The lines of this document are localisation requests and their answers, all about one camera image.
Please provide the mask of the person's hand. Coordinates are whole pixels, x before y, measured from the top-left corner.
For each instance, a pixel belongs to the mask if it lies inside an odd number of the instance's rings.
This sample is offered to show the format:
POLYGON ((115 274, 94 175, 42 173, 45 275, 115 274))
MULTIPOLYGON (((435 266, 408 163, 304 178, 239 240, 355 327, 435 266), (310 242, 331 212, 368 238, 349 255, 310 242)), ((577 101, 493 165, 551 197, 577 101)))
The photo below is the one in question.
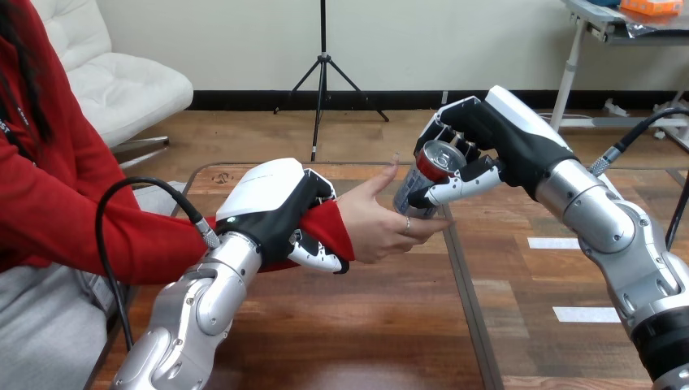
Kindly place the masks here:
POLYGON ((408 218, 381 206, 376 197, 396 178, 399 154, 383 170, 337 198, 336 204, 353 247, 354 259, 376 263, 409 252, 454 225, 452 219, 408 218))

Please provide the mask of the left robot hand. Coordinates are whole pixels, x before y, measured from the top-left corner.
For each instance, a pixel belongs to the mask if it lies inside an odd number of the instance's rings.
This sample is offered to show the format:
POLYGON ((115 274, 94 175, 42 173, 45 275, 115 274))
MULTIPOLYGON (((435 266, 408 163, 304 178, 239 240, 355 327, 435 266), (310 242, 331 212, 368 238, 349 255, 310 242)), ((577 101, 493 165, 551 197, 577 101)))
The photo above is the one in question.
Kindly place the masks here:
POLYGON ((214 231, 241 234, 261 257, 260 272, 297 266, 345 274, 349 263, 300 222, 336 198, 332 183, 295 158, 279 158, 247 171, 215 215, 214 231))

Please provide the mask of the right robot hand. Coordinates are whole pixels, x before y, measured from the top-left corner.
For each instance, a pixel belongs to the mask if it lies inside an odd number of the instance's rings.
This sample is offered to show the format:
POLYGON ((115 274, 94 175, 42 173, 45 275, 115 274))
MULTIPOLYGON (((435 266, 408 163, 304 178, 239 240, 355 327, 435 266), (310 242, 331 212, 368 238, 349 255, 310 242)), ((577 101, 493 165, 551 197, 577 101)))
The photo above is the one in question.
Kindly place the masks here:
POLYGON ((468 164, 438 183, 413 191, 415 208, 429 208, 487 192, 501 183, 521 187, 530 197, 551 170, 576 160, 573 150, 538 114, 509 90, 492 87, 442 106, 418 136, 414 155, 430 140, 451 141, 467 151, 468 164))

